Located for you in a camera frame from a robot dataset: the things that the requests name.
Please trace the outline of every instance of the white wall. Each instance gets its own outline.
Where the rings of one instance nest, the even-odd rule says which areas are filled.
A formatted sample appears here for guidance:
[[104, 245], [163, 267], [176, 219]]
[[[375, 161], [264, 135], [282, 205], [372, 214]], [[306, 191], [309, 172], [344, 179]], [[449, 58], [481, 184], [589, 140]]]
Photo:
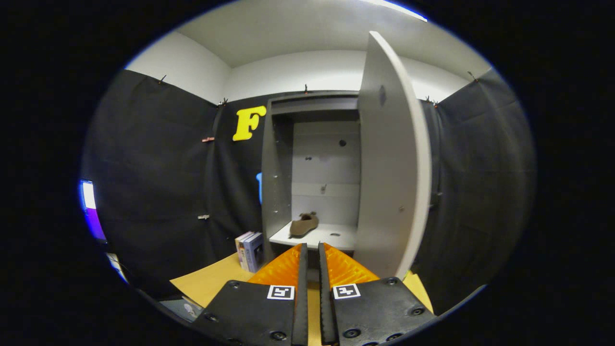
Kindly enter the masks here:
[[[263, 59], [231, 70], [223, 97], [229, 101], [278, 92], [308, 90], [357, 91], [363, 78], [366, 52], [317, 50]], [[401, 57], [416, 97], [442, 101], [468, 81], [426, 63]]]
[[146, 48], [125, 68], [160, 79], [209, 102], [222, 101], [231, 68], [186, 36], [171, 32]]

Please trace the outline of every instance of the white ceiling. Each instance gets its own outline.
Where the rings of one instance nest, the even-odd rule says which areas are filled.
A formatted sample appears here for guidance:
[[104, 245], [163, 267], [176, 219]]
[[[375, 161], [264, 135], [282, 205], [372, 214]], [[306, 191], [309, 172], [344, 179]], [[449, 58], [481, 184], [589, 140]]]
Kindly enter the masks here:
[[379, 32], [398, 55], [467, 80], [467, 71], [480, 76], [490, 67], [445, 30], [362, 0], [240, 0], [177, 29], [231, 68], [310, 50], [366, 50], [370, 30]]

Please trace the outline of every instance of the monitor screen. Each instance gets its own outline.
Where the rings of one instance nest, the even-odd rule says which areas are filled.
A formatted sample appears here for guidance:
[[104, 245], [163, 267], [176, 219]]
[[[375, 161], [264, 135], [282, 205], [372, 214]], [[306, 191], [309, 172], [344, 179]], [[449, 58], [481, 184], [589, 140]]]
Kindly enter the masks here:
[[96, 213], [94, 184], [89, 180], [82, 179], [79, 184], [79, 191], [81, 192], [81, 207], [85, 213], [85, 219], [90, 227], [90, 232], [92, 232], [94, 238], [106, 242], [105, 234]]

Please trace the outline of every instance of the cabinet shelf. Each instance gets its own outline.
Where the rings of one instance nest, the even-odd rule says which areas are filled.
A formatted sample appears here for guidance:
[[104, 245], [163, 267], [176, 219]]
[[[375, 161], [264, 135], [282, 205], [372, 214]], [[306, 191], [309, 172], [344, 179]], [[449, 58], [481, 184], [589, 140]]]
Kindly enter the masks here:
[[351, 225], [335, 225], [332, 223], [320, 223], [315, 230], [308, 232], [303, 238], [289, 238], [290, 224], [282, 227], [269, 238], [269, 241], [284, 245], [297, 245], [307, 243], [308, 249], [318, 249], [318, 243], [327, 243], [341, 251], [353, 251], [356, 243], [357, 227]]

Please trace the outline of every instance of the yellow letter f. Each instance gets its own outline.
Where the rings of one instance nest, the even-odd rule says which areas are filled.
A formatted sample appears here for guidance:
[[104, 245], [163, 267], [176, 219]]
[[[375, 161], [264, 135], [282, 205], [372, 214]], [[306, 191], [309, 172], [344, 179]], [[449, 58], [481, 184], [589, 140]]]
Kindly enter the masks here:
[[254, 131], [258, 127], [258, 117], [265, 116], [267, 109], [265, 106], [246, 108], [237, 111], [237, 132], [233, 135], [233, 141], [247, 140], [252, 138], [250, 130]]

